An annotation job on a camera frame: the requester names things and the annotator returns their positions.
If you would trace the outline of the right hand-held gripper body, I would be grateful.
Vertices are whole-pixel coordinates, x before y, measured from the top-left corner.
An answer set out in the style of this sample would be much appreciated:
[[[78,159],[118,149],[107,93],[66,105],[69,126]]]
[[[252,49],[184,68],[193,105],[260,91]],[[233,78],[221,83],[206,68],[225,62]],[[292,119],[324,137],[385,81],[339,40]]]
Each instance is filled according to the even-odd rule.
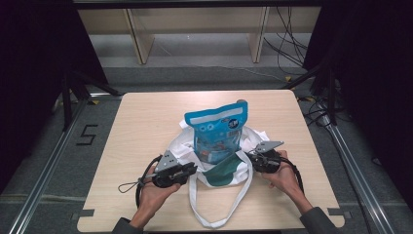
[[[259,173],[275,173],[281,164],[281,154],[275,150],[276,147],[283,145],[282,141],[261,141],[252,150],[259,153],[252,164],[254,170]]]

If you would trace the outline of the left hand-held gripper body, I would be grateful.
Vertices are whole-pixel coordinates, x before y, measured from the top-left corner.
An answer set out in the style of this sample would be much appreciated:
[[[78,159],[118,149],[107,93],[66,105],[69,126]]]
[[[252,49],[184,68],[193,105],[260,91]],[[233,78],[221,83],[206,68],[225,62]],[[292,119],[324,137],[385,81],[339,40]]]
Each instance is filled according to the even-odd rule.
[[[177,184],[177,175],[183,172],[182,167],[176,157],[167,150],[155,167],[152,174],[152,182],[160,188],[167,188]]]

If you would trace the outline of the white tote bag colourful blobs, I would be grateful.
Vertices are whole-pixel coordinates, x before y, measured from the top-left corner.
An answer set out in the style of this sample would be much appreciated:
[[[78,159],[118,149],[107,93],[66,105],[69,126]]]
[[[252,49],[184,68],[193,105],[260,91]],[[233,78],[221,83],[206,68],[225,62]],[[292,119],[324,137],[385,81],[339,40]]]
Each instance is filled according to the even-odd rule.
[[[195,218],[206,228],[216,229],[224,226],[246,194],[252,182],[254,169],[246,153],[254,149],[264,140],[269,140],[265,132],[257,132],[247,126],[243,127],[241,136],[241,149],[232,156],[224,159],[217,165],[202,162],[194,152],[194,130],[184,120],[180,123],[182,132],[171,141],[168,150],[177,161],[184,165],[193,162],[198,168],[189,177],[189,202]],[[228,214],[217,221],[209,222],[197,208],[197,182],[212,189],[229,187],[244,183],[241,191],[236,196]]]

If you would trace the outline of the blue snack pouch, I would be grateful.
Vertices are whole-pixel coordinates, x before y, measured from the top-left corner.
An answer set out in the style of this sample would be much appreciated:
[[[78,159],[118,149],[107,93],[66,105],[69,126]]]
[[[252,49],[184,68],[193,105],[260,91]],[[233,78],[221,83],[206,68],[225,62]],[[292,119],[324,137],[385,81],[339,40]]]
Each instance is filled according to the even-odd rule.
[[[194,149],[202,162],[219,164],[240,149],[247,112],[247,102],[238,100],[218,108],[184,114],[186,124],[194,130]]]

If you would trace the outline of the person's right hand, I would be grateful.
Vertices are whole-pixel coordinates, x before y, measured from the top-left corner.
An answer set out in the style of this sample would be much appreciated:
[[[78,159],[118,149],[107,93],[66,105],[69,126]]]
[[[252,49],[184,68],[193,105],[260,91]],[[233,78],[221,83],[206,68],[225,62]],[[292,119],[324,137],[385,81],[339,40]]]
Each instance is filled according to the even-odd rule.
[[[270,181],[270,188],[278,188],[285,193],[291,200],[302,195],[295,173],[292,167],[286,162],[281,162],[280,168],[272,174],[262,173],[264,179]]]

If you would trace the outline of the person's left hand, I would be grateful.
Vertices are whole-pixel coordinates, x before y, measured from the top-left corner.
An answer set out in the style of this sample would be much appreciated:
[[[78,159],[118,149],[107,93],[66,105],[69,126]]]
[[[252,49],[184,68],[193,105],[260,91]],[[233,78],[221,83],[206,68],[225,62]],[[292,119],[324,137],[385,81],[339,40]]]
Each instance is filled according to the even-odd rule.
[[[179,183],[167,188],[161,188],[152,181],[148,181],[141,190],[140,204],[131,224],[137,228],[143,228],[164,204],[166,199],[178,191],[179,188]]]

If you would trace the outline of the grey tape strip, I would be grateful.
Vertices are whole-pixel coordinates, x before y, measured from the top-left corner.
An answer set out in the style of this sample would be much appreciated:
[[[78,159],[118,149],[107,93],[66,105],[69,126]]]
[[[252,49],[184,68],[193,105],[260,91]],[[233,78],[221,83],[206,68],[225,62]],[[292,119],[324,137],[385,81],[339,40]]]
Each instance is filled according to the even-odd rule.
[[[339,208],[328,208],[327,209],[329,215],[341,215],[344,219],[352,219],[352,213],[348,211],[343,211]]]
[[[90,217],[94,215],[94,209],[88,209],[88,210],[81,210],[78,213],[73,213],[70,217],[71,220],[77,221],[81,217]]]

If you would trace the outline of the black floor stand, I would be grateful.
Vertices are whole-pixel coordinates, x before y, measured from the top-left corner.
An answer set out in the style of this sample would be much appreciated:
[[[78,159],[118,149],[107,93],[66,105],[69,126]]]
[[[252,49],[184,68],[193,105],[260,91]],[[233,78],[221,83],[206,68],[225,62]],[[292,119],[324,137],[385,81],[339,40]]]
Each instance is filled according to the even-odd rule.
[[[111,88],[109,85],[99,82],[83,72],[69,70],[64,73],[61,79],[61,95],[64,110],[64,127],[66,131],[73,122],[71,107],[71,95],[78,100],[88,100],[92,95],[87,86],[92,85],[114,97],[120,97],[123,93]]]
[[[299,76],[294,81],[282,86],[282,90],[291,90],[292,88],[302,84],[311,77],[315,78],[310,89],[311,93],[313,95],[318,96],[321,94],[322,91],[326,91],[326,114],[330,123],[333,126],[336,126],[337,121],[335,117],[335,74],[333,70],[333,61],[331,58],[324,58],[314,68]]]

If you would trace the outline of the dark curtain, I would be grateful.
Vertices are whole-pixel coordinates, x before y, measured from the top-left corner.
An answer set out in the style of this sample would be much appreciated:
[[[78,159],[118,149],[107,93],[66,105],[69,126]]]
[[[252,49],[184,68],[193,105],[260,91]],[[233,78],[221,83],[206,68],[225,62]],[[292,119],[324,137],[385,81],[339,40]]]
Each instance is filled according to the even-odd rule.
[[[349,112],[413,211],[413,0],[325,0],[304,67],[315,67],[348,19],[337,79]]]
[[[0,0],[0,193],[71,71],[107,82],[73,0]]]

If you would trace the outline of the light wooden shelf unit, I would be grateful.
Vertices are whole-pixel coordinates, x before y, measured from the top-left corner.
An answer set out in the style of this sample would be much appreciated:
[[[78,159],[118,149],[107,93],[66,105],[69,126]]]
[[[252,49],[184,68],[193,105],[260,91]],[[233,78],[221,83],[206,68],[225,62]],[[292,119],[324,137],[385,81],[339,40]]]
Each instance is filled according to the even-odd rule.
[[[137,61],[147,62],[157,34],[244,33],[254,63],[260,61],[264,35],[281,33],[287,24],[294,33],[311,33],[319,7],[222,7],[81,10],[90,34],[129,34]]]

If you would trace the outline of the aluminium floor rail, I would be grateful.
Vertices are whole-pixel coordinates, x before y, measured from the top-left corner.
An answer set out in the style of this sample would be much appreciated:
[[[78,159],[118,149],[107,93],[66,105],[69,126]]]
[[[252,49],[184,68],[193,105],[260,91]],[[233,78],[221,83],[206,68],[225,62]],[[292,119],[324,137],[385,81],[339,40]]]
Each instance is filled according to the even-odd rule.
[[[378,198],[374,194],[371,186],[368,184],[364,173],[358,166],[357,161],[351,152],[348,144],[345,142],[339,128],[333,124],[333,121],[328,116],[322,117],[322,122],[332,135],[333,141],[338,147],[344,168],[348,171],[349,177],[360,200],[367,208],[379,234],[395,234],[395,229],[390,223],[387,214],[381,206]]]
[[[94,99],[98,105],[90,104]],[[63,112],[57,111],[0,195],[6,234],[77,230],[70,217],[83,209],[120,101],[105,93],[73,100],[73,122],[66,131]]]

